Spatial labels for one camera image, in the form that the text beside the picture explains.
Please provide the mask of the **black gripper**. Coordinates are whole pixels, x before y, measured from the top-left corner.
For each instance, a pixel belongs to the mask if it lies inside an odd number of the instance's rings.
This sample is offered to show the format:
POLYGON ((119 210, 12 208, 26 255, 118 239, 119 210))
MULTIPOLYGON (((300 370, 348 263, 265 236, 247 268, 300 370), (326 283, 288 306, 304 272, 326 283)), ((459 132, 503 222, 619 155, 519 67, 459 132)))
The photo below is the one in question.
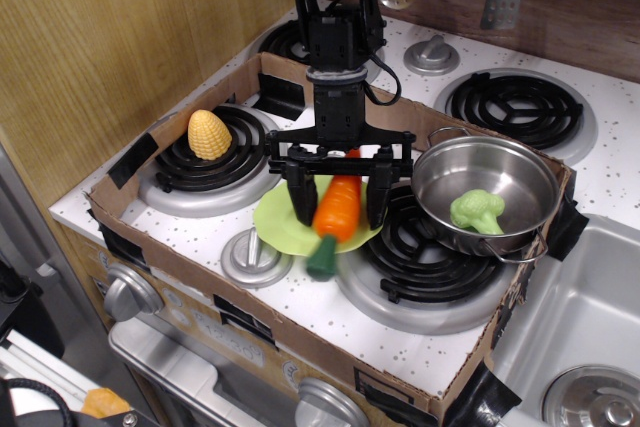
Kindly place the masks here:
POLYGON ((416 135, 373 127, 366 122, 365 101, 372 96, 364 71, 308 71, 313 85, 314 125, 271 131, 266 136, 269 170, 287 181, 297 220, 311 226, 318 203, 313 174, 369 176, 367 218, 380 227, 394 180, 413 173, 412 143, 416 135), (347 152, 378 145, 374 157, 331 160, 331 151, 347 152))

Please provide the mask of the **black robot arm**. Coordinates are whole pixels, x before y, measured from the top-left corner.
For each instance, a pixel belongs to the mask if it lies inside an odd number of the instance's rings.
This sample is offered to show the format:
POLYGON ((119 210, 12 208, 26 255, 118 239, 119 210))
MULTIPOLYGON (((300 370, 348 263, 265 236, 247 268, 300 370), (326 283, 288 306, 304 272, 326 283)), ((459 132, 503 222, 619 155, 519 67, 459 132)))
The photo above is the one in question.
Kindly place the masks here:
POLYGON ((309 55, 306 78, 313 86, 312 126, 272 131, 269 165, 287 182, 297 219, 310 225, 317 210, 314 177, 365 176, 366 215, 371 228, 384 222, 391 187, 413 172, 416 137, 373 127, 366 105, 389 107, 401 98, 376 96, 366 80, 367 62, 378 56, 386 25, 378 0, 295 0, 302 44, 309 55))

